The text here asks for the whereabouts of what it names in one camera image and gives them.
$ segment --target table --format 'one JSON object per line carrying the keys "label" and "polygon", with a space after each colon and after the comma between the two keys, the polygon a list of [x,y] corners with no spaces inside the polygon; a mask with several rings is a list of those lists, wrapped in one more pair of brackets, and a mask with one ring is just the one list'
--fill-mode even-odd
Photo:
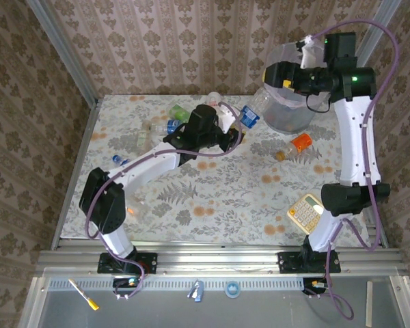
{"label": "table", "polygon": [[[223,99],[241,108],[249,96]],[[85,238],[79,199],[91,170],[114,167],[114,154],[128,159],[140,156],[143,149],[137,147],[137,138],[144,120],[163,123],[172,104],[191,111],[204,101],[205,96],[105,96],[61,237]],[[341,167],[333,108],[316,115],[306,132],[313,145],[296,159],[280,163],[275,153],[295,136],[276,133],[260,120],[229,156],[198,157],[149,182],[135,193],[144,203],[143,215],[127,215],[125,221],[131,240],[300,245],[305,234],[286,211],[306,193],[320,199],[322,185],[337,182]],[[153,144],[161,139],[153,136]],[[368,243],[364,218],[356,215],[352,220]],[[347,226],[337,245],[360,246]]]}

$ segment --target wallpaper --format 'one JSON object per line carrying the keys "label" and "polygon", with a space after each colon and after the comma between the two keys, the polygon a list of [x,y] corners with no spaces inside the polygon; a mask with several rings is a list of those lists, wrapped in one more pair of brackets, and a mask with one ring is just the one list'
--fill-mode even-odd
{"label": "wallpaper", "polygon": [[[410,274],[410,0],[401,3],[389,28],[400,43],[400,65],[374,113],[377,163],[382,179],[392,187],[381,215],[389,241],[402,250]],[[390,41],[383,38],[368,62],[375,67],[378,85],[393,55]]]}
{"label": "wallpaper", "polygon": [[[48,0],[105,94],[253,94],[267,54],[381,0]],[[343,27],[348,31],[352,27]],[[353,27],[362,38],[366,26]]]}
{"label": "wallpaper", "polygon": [[0,0],[0,328],[50,247],[88,111],[27,4]]}

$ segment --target gray floor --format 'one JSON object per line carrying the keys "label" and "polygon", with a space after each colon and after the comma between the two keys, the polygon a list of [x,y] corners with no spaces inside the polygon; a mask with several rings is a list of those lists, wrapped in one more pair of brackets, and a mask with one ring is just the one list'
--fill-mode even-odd
{"label": "gray floor", "polygon": [[[340,317],[328,297],[308,299],[302,292],[243,292],[229,299],[205,292],[201,303],[185,292],[141,292],[117,301],[112,292],[88,292],[93,311],[77,292],[49,292],[41,325],[62,327],[365,327],[366,278],[335,278],[335,292],[351,303],[355,319]],[[372,326],[403,327],[388,279],[373,280]]]}

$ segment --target calculator display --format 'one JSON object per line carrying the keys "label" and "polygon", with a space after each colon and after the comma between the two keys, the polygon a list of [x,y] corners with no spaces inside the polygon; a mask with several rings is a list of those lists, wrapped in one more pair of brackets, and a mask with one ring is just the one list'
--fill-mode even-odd
{"label": "calculator display", "polygon": [[310,196],[305,197],[305,201],[320,215],[323,213],[323,207],[316,203]]}

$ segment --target yellow screwdriver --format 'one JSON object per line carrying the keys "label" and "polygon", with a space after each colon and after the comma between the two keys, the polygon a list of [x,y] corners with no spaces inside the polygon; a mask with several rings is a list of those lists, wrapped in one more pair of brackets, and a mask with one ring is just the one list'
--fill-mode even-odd
{"label": "yellow screwdriver", "polygon": [[81,288],[76,284],[76,282],[73,279],[70,278],[68,281],[71,283],[74,289],[76,289],[79,292],[79,294],[81,294],[81,296],[88,302],[88,304],[94,311],[97,311],[99,309],[99,306],[96,303],[94,303],[94,301],[90,299],[87,295],[85,295],[83,290],[81,290]]}

